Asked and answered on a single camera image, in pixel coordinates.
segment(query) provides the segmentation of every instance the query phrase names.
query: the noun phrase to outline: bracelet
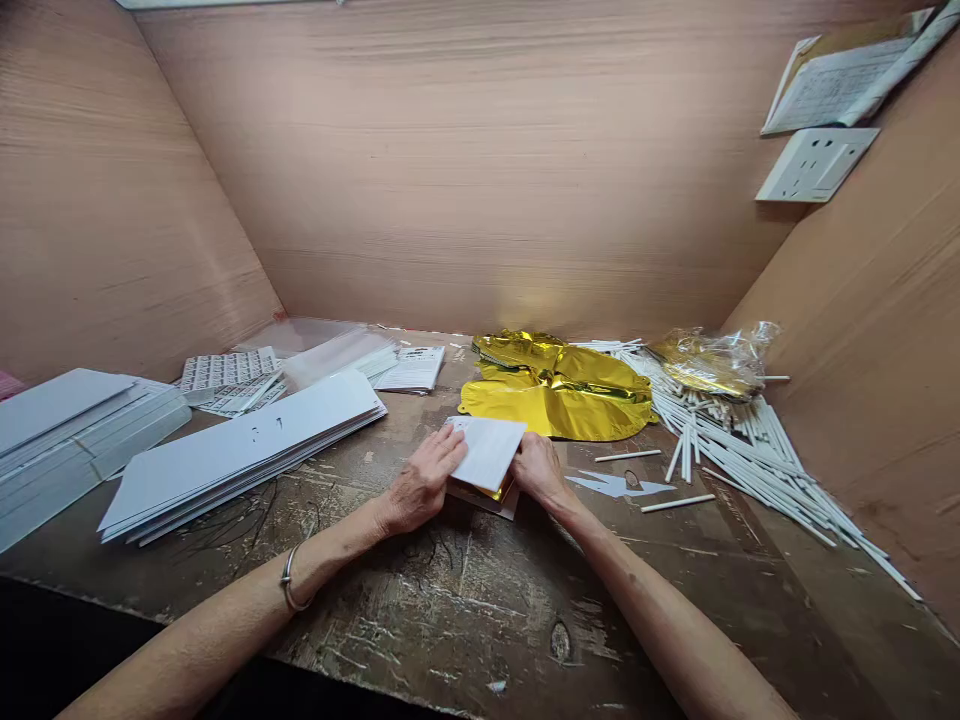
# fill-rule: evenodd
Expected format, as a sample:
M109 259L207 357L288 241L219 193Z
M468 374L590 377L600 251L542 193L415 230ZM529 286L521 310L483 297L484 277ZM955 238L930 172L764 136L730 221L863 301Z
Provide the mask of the bracelet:
M290 594L290 583L293 578L290 576L290 571L293 568L293 554L297 551L297 548L300 547L303 543L297 543L293 546L293 549L290 551L290 554L287 556L287 564L283 568L283 575L280 577L280 586L283 588L283 595L287 598L287 605L290 606L291 610L296 612L303 612L308 607L310 603L313 602L313 598L307 600L306 603L301 605L296 600L293 599L293 595Z

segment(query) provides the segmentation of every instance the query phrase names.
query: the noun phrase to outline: white power socket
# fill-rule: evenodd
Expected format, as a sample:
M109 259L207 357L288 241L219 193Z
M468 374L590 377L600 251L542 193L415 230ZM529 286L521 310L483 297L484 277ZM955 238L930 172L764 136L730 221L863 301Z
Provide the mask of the white power socket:
M757 193L757 200L826 202L879 134L875 128L798 130Z

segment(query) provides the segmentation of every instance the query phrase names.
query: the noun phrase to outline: hand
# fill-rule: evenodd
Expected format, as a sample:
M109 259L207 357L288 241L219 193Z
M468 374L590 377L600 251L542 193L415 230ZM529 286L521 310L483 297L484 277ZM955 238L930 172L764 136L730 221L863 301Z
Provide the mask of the hand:
M576 497L563 479L560 458L550 438L534 432L524 433L520 449L513 456L510 471L520 484L520 489L531 495L548 512L554 512Z
M380 525L387 535L416 530L443 507L450 473L467 455L462 432L444 425L410 456L393 485L381 495Z

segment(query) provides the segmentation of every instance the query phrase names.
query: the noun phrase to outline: wooden table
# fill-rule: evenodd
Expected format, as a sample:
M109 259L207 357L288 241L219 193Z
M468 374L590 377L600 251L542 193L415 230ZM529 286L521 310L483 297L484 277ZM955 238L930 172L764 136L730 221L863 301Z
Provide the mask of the wooden table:
M235 578L386 488L456 413L477 376L470 339L447 345L426 397L383 393L389 415L299 469L146 548L100 545L115 484L90 493L0 556L0 574L169 623ZM196 413L194 431L216 422ZM567 474L663 480L675 439L648 427L618 443L558 442ZM595 465L593 457L662 455ZM804 718L949 717L960 652L861 553L823 548L781 516L698 474L668 499L717 502L642 515L662 501L577 494L736 642ZM511 523L449 498L441 514L354 562L268 654L472 717L682 717L572 541L522 497Z

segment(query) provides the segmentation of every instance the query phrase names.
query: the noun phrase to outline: wooden partition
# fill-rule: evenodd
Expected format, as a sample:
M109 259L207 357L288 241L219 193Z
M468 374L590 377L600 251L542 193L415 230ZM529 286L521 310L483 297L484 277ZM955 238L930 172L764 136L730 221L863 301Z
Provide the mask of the wooden partition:
M133 18L0 4L0 369L172 380L280 309Z
M727 322L774 320L800 457L960 627L960 35Z
M719 326L800 38L923 2L363 0L143 12L287 310L573 338Z

